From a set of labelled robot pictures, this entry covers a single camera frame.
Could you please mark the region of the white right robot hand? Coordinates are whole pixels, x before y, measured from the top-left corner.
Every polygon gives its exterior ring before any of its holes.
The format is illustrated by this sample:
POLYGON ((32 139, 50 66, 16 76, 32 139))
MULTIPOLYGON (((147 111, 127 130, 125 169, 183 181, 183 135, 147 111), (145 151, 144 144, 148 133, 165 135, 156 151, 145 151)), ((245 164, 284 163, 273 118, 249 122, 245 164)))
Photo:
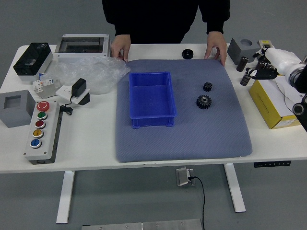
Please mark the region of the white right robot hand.
POLYGON ((269 47, 261 49, 257 54, 266 57, 274 69, 246 68, 247 75, 255 80, 272 80, 278 74, 290 79, 300 74, 306 66, 294 53, 286 50, 269 47))

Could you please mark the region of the person's left hand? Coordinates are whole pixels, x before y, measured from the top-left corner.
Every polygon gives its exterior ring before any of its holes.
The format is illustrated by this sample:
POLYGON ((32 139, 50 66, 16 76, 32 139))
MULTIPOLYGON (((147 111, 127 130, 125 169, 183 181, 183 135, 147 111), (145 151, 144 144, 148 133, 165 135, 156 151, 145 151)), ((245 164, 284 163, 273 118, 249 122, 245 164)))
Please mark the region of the person's left hand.
POLYGON ((207 36, 207 47, 204 59, 208 59, 213 48, 217 49, 215 59, 220 58, 220 62, 225 66, 227 58, 227 44, 221 32, 209 32, 207 36))

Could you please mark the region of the person's right hand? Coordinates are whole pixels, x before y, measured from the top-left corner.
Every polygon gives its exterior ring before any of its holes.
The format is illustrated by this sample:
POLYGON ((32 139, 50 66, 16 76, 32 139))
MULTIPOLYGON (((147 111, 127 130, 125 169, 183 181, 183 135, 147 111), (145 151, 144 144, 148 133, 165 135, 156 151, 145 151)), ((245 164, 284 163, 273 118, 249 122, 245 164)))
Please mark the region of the person's right hand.
POLYGON ((111 57, 128 62, 130 45, 131 39, 129 34, 117 35, 111 44, 111 57))

